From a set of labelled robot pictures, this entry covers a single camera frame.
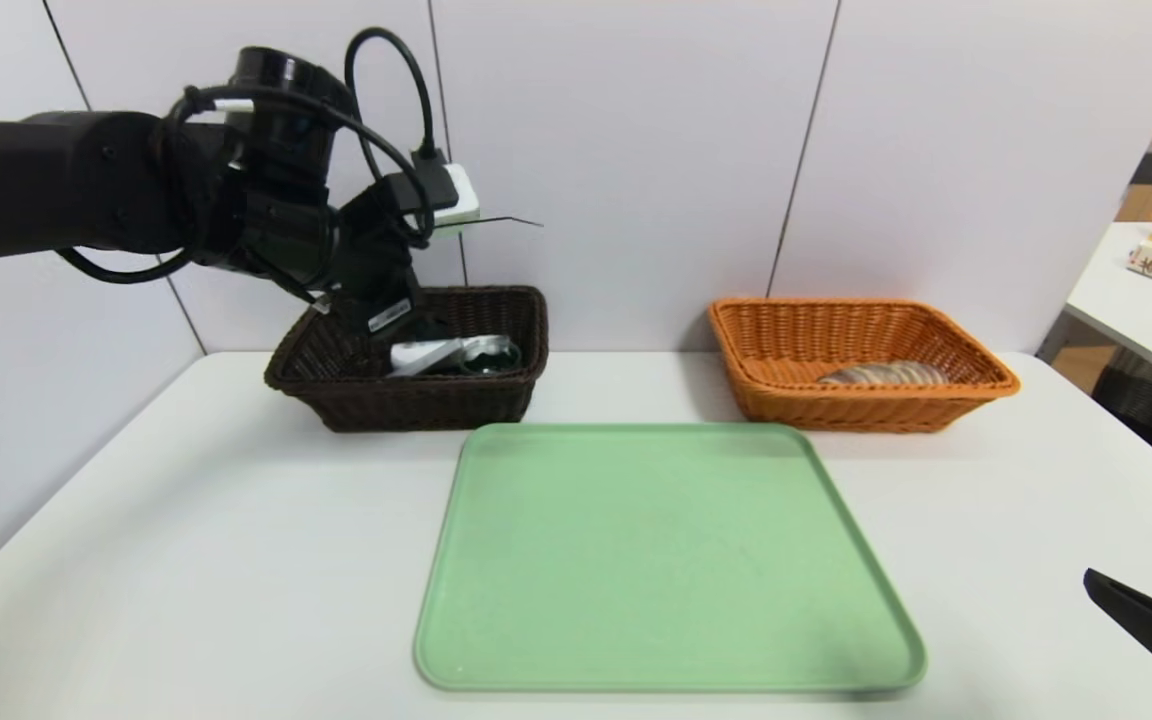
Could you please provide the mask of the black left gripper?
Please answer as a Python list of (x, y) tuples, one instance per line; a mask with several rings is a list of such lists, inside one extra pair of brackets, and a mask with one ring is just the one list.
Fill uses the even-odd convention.
[(349, 333), (374, 338), (396, 331), (420, 305), (411, 265), (370, 264), (349, 275)]

